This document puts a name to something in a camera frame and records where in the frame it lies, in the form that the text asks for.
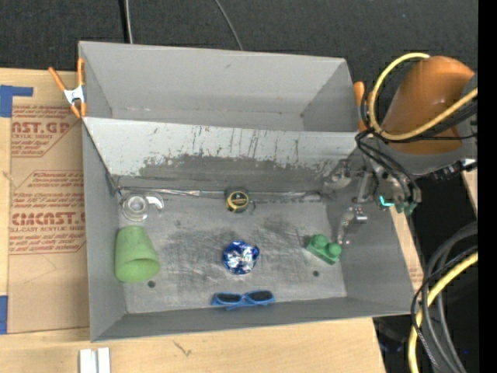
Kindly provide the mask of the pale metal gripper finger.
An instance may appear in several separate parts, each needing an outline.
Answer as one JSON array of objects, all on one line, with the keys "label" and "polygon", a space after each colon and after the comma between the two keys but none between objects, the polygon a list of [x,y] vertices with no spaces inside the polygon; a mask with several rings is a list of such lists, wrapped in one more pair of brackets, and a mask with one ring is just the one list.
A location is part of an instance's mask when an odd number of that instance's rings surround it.
[{"label": "pale metal gripper finger", "polygon": [[367,223],[368,217],[360,206],[349,207],[341,216],[336,240],[341,246],[349,245],[357,232]]},{"label": "pale metal gripper finger", "polygon": [[352,182],[350,171],[333,172],[323,180],[324,191],[341,190]]}]

